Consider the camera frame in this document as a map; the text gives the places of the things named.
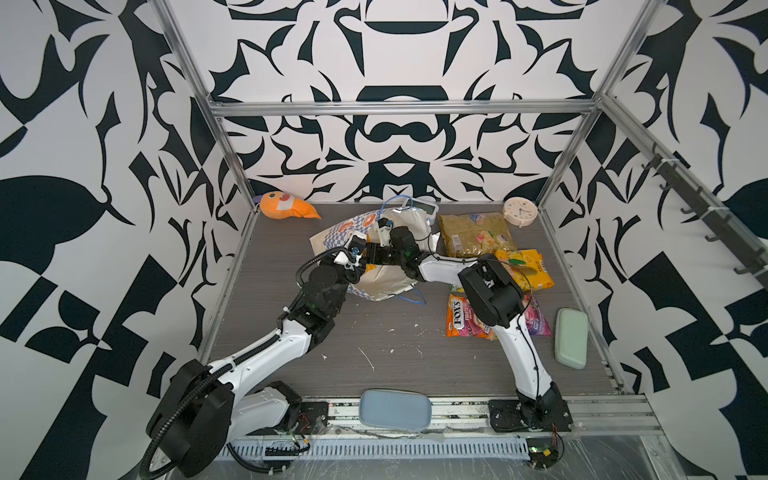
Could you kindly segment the gold snack bag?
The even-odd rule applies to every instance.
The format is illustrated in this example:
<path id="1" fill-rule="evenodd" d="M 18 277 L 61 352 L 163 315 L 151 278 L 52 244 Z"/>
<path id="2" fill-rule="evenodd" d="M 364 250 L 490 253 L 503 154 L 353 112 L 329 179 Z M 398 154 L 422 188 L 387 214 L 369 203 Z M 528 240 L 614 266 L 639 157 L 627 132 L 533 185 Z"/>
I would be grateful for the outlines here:
<path id="1" fill-rule="evenodd" d="M 502 213 L 440 214 L 438 219 L 450 257 L 472 258 L 518 249 Z"/>

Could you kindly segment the orange Fox's fruits candy bag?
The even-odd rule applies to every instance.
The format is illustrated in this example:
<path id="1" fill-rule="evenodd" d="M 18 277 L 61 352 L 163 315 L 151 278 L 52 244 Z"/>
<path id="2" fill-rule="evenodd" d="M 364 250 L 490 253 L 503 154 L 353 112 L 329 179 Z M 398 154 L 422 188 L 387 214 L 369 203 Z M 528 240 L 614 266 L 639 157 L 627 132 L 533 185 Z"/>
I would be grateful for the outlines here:
<path id="1" fill-rule="evenodd" d="M 489 341 L 496 339 L 492 329 L 485 325 L 472 310 L 466 297 L 450 294 L 446 312 L 447 337 L 474 337 Z"/>

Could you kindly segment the yellow orange candy bag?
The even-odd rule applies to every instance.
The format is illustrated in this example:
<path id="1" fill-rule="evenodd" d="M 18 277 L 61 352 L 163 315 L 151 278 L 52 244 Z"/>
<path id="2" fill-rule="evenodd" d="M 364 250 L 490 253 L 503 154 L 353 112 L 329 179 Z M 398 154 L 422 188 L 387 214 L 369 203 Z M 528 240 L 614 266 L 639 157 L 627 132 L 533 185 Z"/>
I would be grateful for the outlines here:
<path id="1" fill-rule="evenodd" d="M 502 262 L 513 280 L 525 292 L 549 289 L 555 282 L 543 263 L 542 255 L 534 249 L 497 250 L 495 257 Z"/>

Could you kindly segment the purple black cherry candy bag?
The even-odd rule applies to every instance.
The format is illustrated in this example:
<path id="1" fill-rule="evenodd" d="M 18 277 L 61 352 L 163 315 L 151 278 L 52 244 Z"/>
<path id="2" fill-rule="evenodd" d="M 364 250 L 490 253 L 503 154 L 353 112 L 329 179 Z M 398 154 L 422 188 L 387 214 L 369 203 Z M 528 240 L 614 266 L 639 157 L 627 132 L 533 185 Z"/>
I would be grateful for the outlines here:
<path id="1" fill-rule="evenodd" d="M 532 295 L 525 294 L 523 298 L 523 307 L 525 308 L 524 317 L 529 334 L 532 336 L 551 337 L 551 327 L 546 320 L 538 301 Z"/>

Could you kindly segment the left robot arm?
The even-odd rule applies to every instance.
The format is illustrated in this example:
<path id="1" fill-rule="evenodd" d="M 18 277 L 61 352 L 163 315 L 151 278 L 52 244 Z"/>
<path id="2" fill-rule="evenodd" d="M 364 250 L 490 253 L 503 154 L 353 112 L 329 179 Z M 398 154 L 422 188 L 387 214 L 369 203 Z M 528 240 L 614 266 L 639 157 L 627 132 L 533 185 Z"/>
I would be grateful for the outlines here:
<path id="1" fill-rule="evenodd" d="M 140 478 L 157 479 L 174 469 L 193 477 L 231 449 L 233 440 L 290 427 L 301 402 L 292 389 L 274 383 L 262 393 L 252 390 L 328 336 L 349 285 L 364 271 L 360 247 L 316 255 L 297 270 L 299 292 L 272 332 L 210 364 L 193 359 L 182 365 L 148 421 L 150 443 L 139 463 Z"/>

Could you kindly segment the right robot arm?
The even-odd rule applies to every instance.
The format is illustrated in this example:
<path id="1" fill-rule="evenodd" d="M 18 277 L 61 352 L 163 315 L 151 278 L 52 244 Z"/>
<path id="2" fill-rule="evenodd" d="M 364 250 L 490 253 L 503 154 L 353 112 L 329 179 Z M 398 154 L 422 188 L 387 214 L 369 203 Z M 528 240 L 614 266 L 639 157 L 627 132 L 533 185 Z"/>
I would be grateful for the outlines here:
<path id="1" fill-rule="evenodd" d="M 394 228 L 384 245 L 367 244 L 364 258 L 370 264 L 398 266 L 419 282 L 459 284 L 474 314 L 500 341 L 513 371 L 523 421 L 541 421 L 557 405 L 561 396 L 525 322 L 523 291 L 501 260 L 492 254 L 473 259 L 439 255 L 420 247 L 406 227 Z"/>

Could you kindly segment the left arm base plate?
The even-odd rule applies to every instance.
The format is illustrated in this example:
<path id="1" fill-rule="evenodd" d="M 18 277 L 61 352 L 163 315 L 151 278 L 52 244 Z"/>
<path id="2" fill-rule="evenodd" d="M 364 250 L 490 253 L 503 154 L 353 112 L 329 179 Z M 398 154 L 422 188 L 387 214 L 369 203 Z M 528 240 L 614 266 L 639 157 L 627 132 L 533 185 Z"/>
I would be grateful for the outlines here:
<path id="1" fill-rule="evenodd" d="M 304 436 L 323 433 L 328 426 L 329 409 L 330 404 L 326 401 L 301 402 L 291 432 Z"/>

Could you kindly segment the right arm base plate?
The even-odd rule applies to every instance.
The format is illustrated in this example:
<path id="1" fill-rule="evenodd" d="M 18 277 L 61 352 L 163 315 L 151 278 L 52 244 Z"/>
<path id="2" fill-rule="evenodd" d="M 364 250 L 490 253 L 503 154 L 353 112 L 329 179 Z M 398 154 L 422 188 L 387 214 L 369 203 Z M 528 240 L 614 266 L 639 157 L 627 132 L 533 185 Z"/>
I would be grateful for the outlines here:
<path id="1" fill-rule="evenodd" d="M 498 433 L 570 430 L 572 415 L 562 399 L 552 402 L 501 400 L 488 402 L 490 427 Z"/>

